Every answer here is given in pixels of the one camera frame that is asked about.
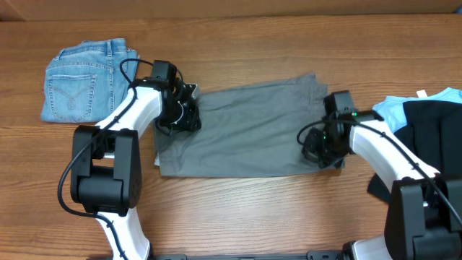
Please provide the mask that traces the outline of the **grey shorts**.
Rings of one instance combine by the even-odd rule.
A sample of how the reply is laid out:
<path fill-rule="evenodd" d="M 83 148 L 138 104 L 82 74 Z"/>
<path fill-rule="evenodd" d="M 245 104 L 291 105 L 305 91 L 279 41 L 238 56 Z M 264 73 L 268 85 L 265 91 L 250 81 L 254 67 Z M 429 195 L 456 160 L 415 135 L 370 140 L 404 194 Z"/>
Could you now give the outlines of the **grey shorts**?
<path fill-rule="evenodd" d="M 297 143 L 325 114 L 327 84 L 314 74 L 200 95 L 201 128 L 154 130 L 155 165 L 166 177 L 263 178 L 316 173 Z"/>

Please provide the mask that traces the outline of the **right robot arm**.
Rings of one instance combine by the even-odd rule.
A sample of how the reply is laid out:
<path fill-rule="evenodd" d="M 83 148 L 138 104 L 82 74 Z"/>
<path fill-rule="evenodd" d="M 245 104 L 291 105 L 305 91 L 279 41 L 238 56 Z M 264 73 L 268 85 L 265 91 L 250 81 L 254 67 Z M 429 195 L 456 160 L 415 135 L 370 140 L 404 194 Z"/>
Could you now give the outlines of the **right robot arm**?
<path fill-rule="evenodd" d="M 382 235 L 329 251 L 332 259 L 460 259 L 461 177 L 442 174 L 399 141 L 378 113 L 358 111 L 349 92 L 324 98 L 326 115 L 298 138 L 321 168 L 348 154 L 369 162 L 391 193 Z"/>

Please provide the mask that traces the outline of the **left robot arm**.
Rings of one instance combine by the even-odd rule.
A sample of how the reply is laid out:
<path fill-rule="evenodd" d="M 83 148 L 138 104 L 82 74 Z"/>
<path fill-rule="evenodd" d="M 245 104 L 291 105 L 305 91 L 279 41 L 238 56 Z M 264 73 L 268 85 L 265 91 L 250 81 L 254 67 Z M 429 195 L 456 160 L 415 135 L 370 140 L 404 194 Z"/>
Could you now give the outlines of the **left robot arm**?
<path fill-rule="evenodd" d="M 201 128 L 197 84 L 187 84 L 169 61 L 128 82 L 127 98 L 94 126 L 74 131 L 72 159 L 58 183 L 61 207 L 97 220 L 113 259 L 153 259 L 136 211 L 142 188 L 139 139 L 150 124 L 165 135 Z"/>

